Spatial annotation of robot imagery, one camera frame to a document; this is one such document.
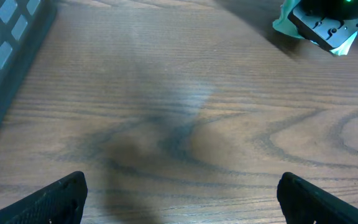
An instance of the wood grain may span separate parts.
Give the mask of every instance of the wood grain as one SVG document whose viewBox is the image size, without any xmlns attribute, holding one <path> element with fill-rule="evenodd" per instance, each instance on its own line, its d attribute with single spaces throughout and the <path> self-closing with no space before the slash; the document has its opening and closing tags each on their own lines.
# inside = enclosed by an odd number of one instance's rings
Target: wood grain
<svg viewBox="0 0 358 224">
<path fill-rule="evenodd" d="M 286 171 L 358 208 L 358 39 L 278 34 L 279 1 L 58 3 L 0 128 L 0 208 L 75 170 L 83 223 L 284 223 Z"/>
</svg>

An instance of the wooden surface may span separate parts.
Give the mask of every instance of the wooden surface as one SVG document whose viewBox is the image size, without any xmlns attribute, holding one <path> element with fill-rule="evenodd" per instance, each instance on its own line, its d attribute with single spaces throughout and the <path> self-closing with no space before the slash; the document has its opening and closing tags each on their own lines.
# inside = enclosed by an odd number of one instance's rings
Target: wooden surface
<svg viewBox="0 0 358 224">
<path fill-rule="evenodd" d="M 358 208 L 358 39 L 280 35 L 274 0 L 58 4 L 0 128 L 0 208 L 75 170 L 83 223 L 284 223 L 285 171 Z"/>
</svg>

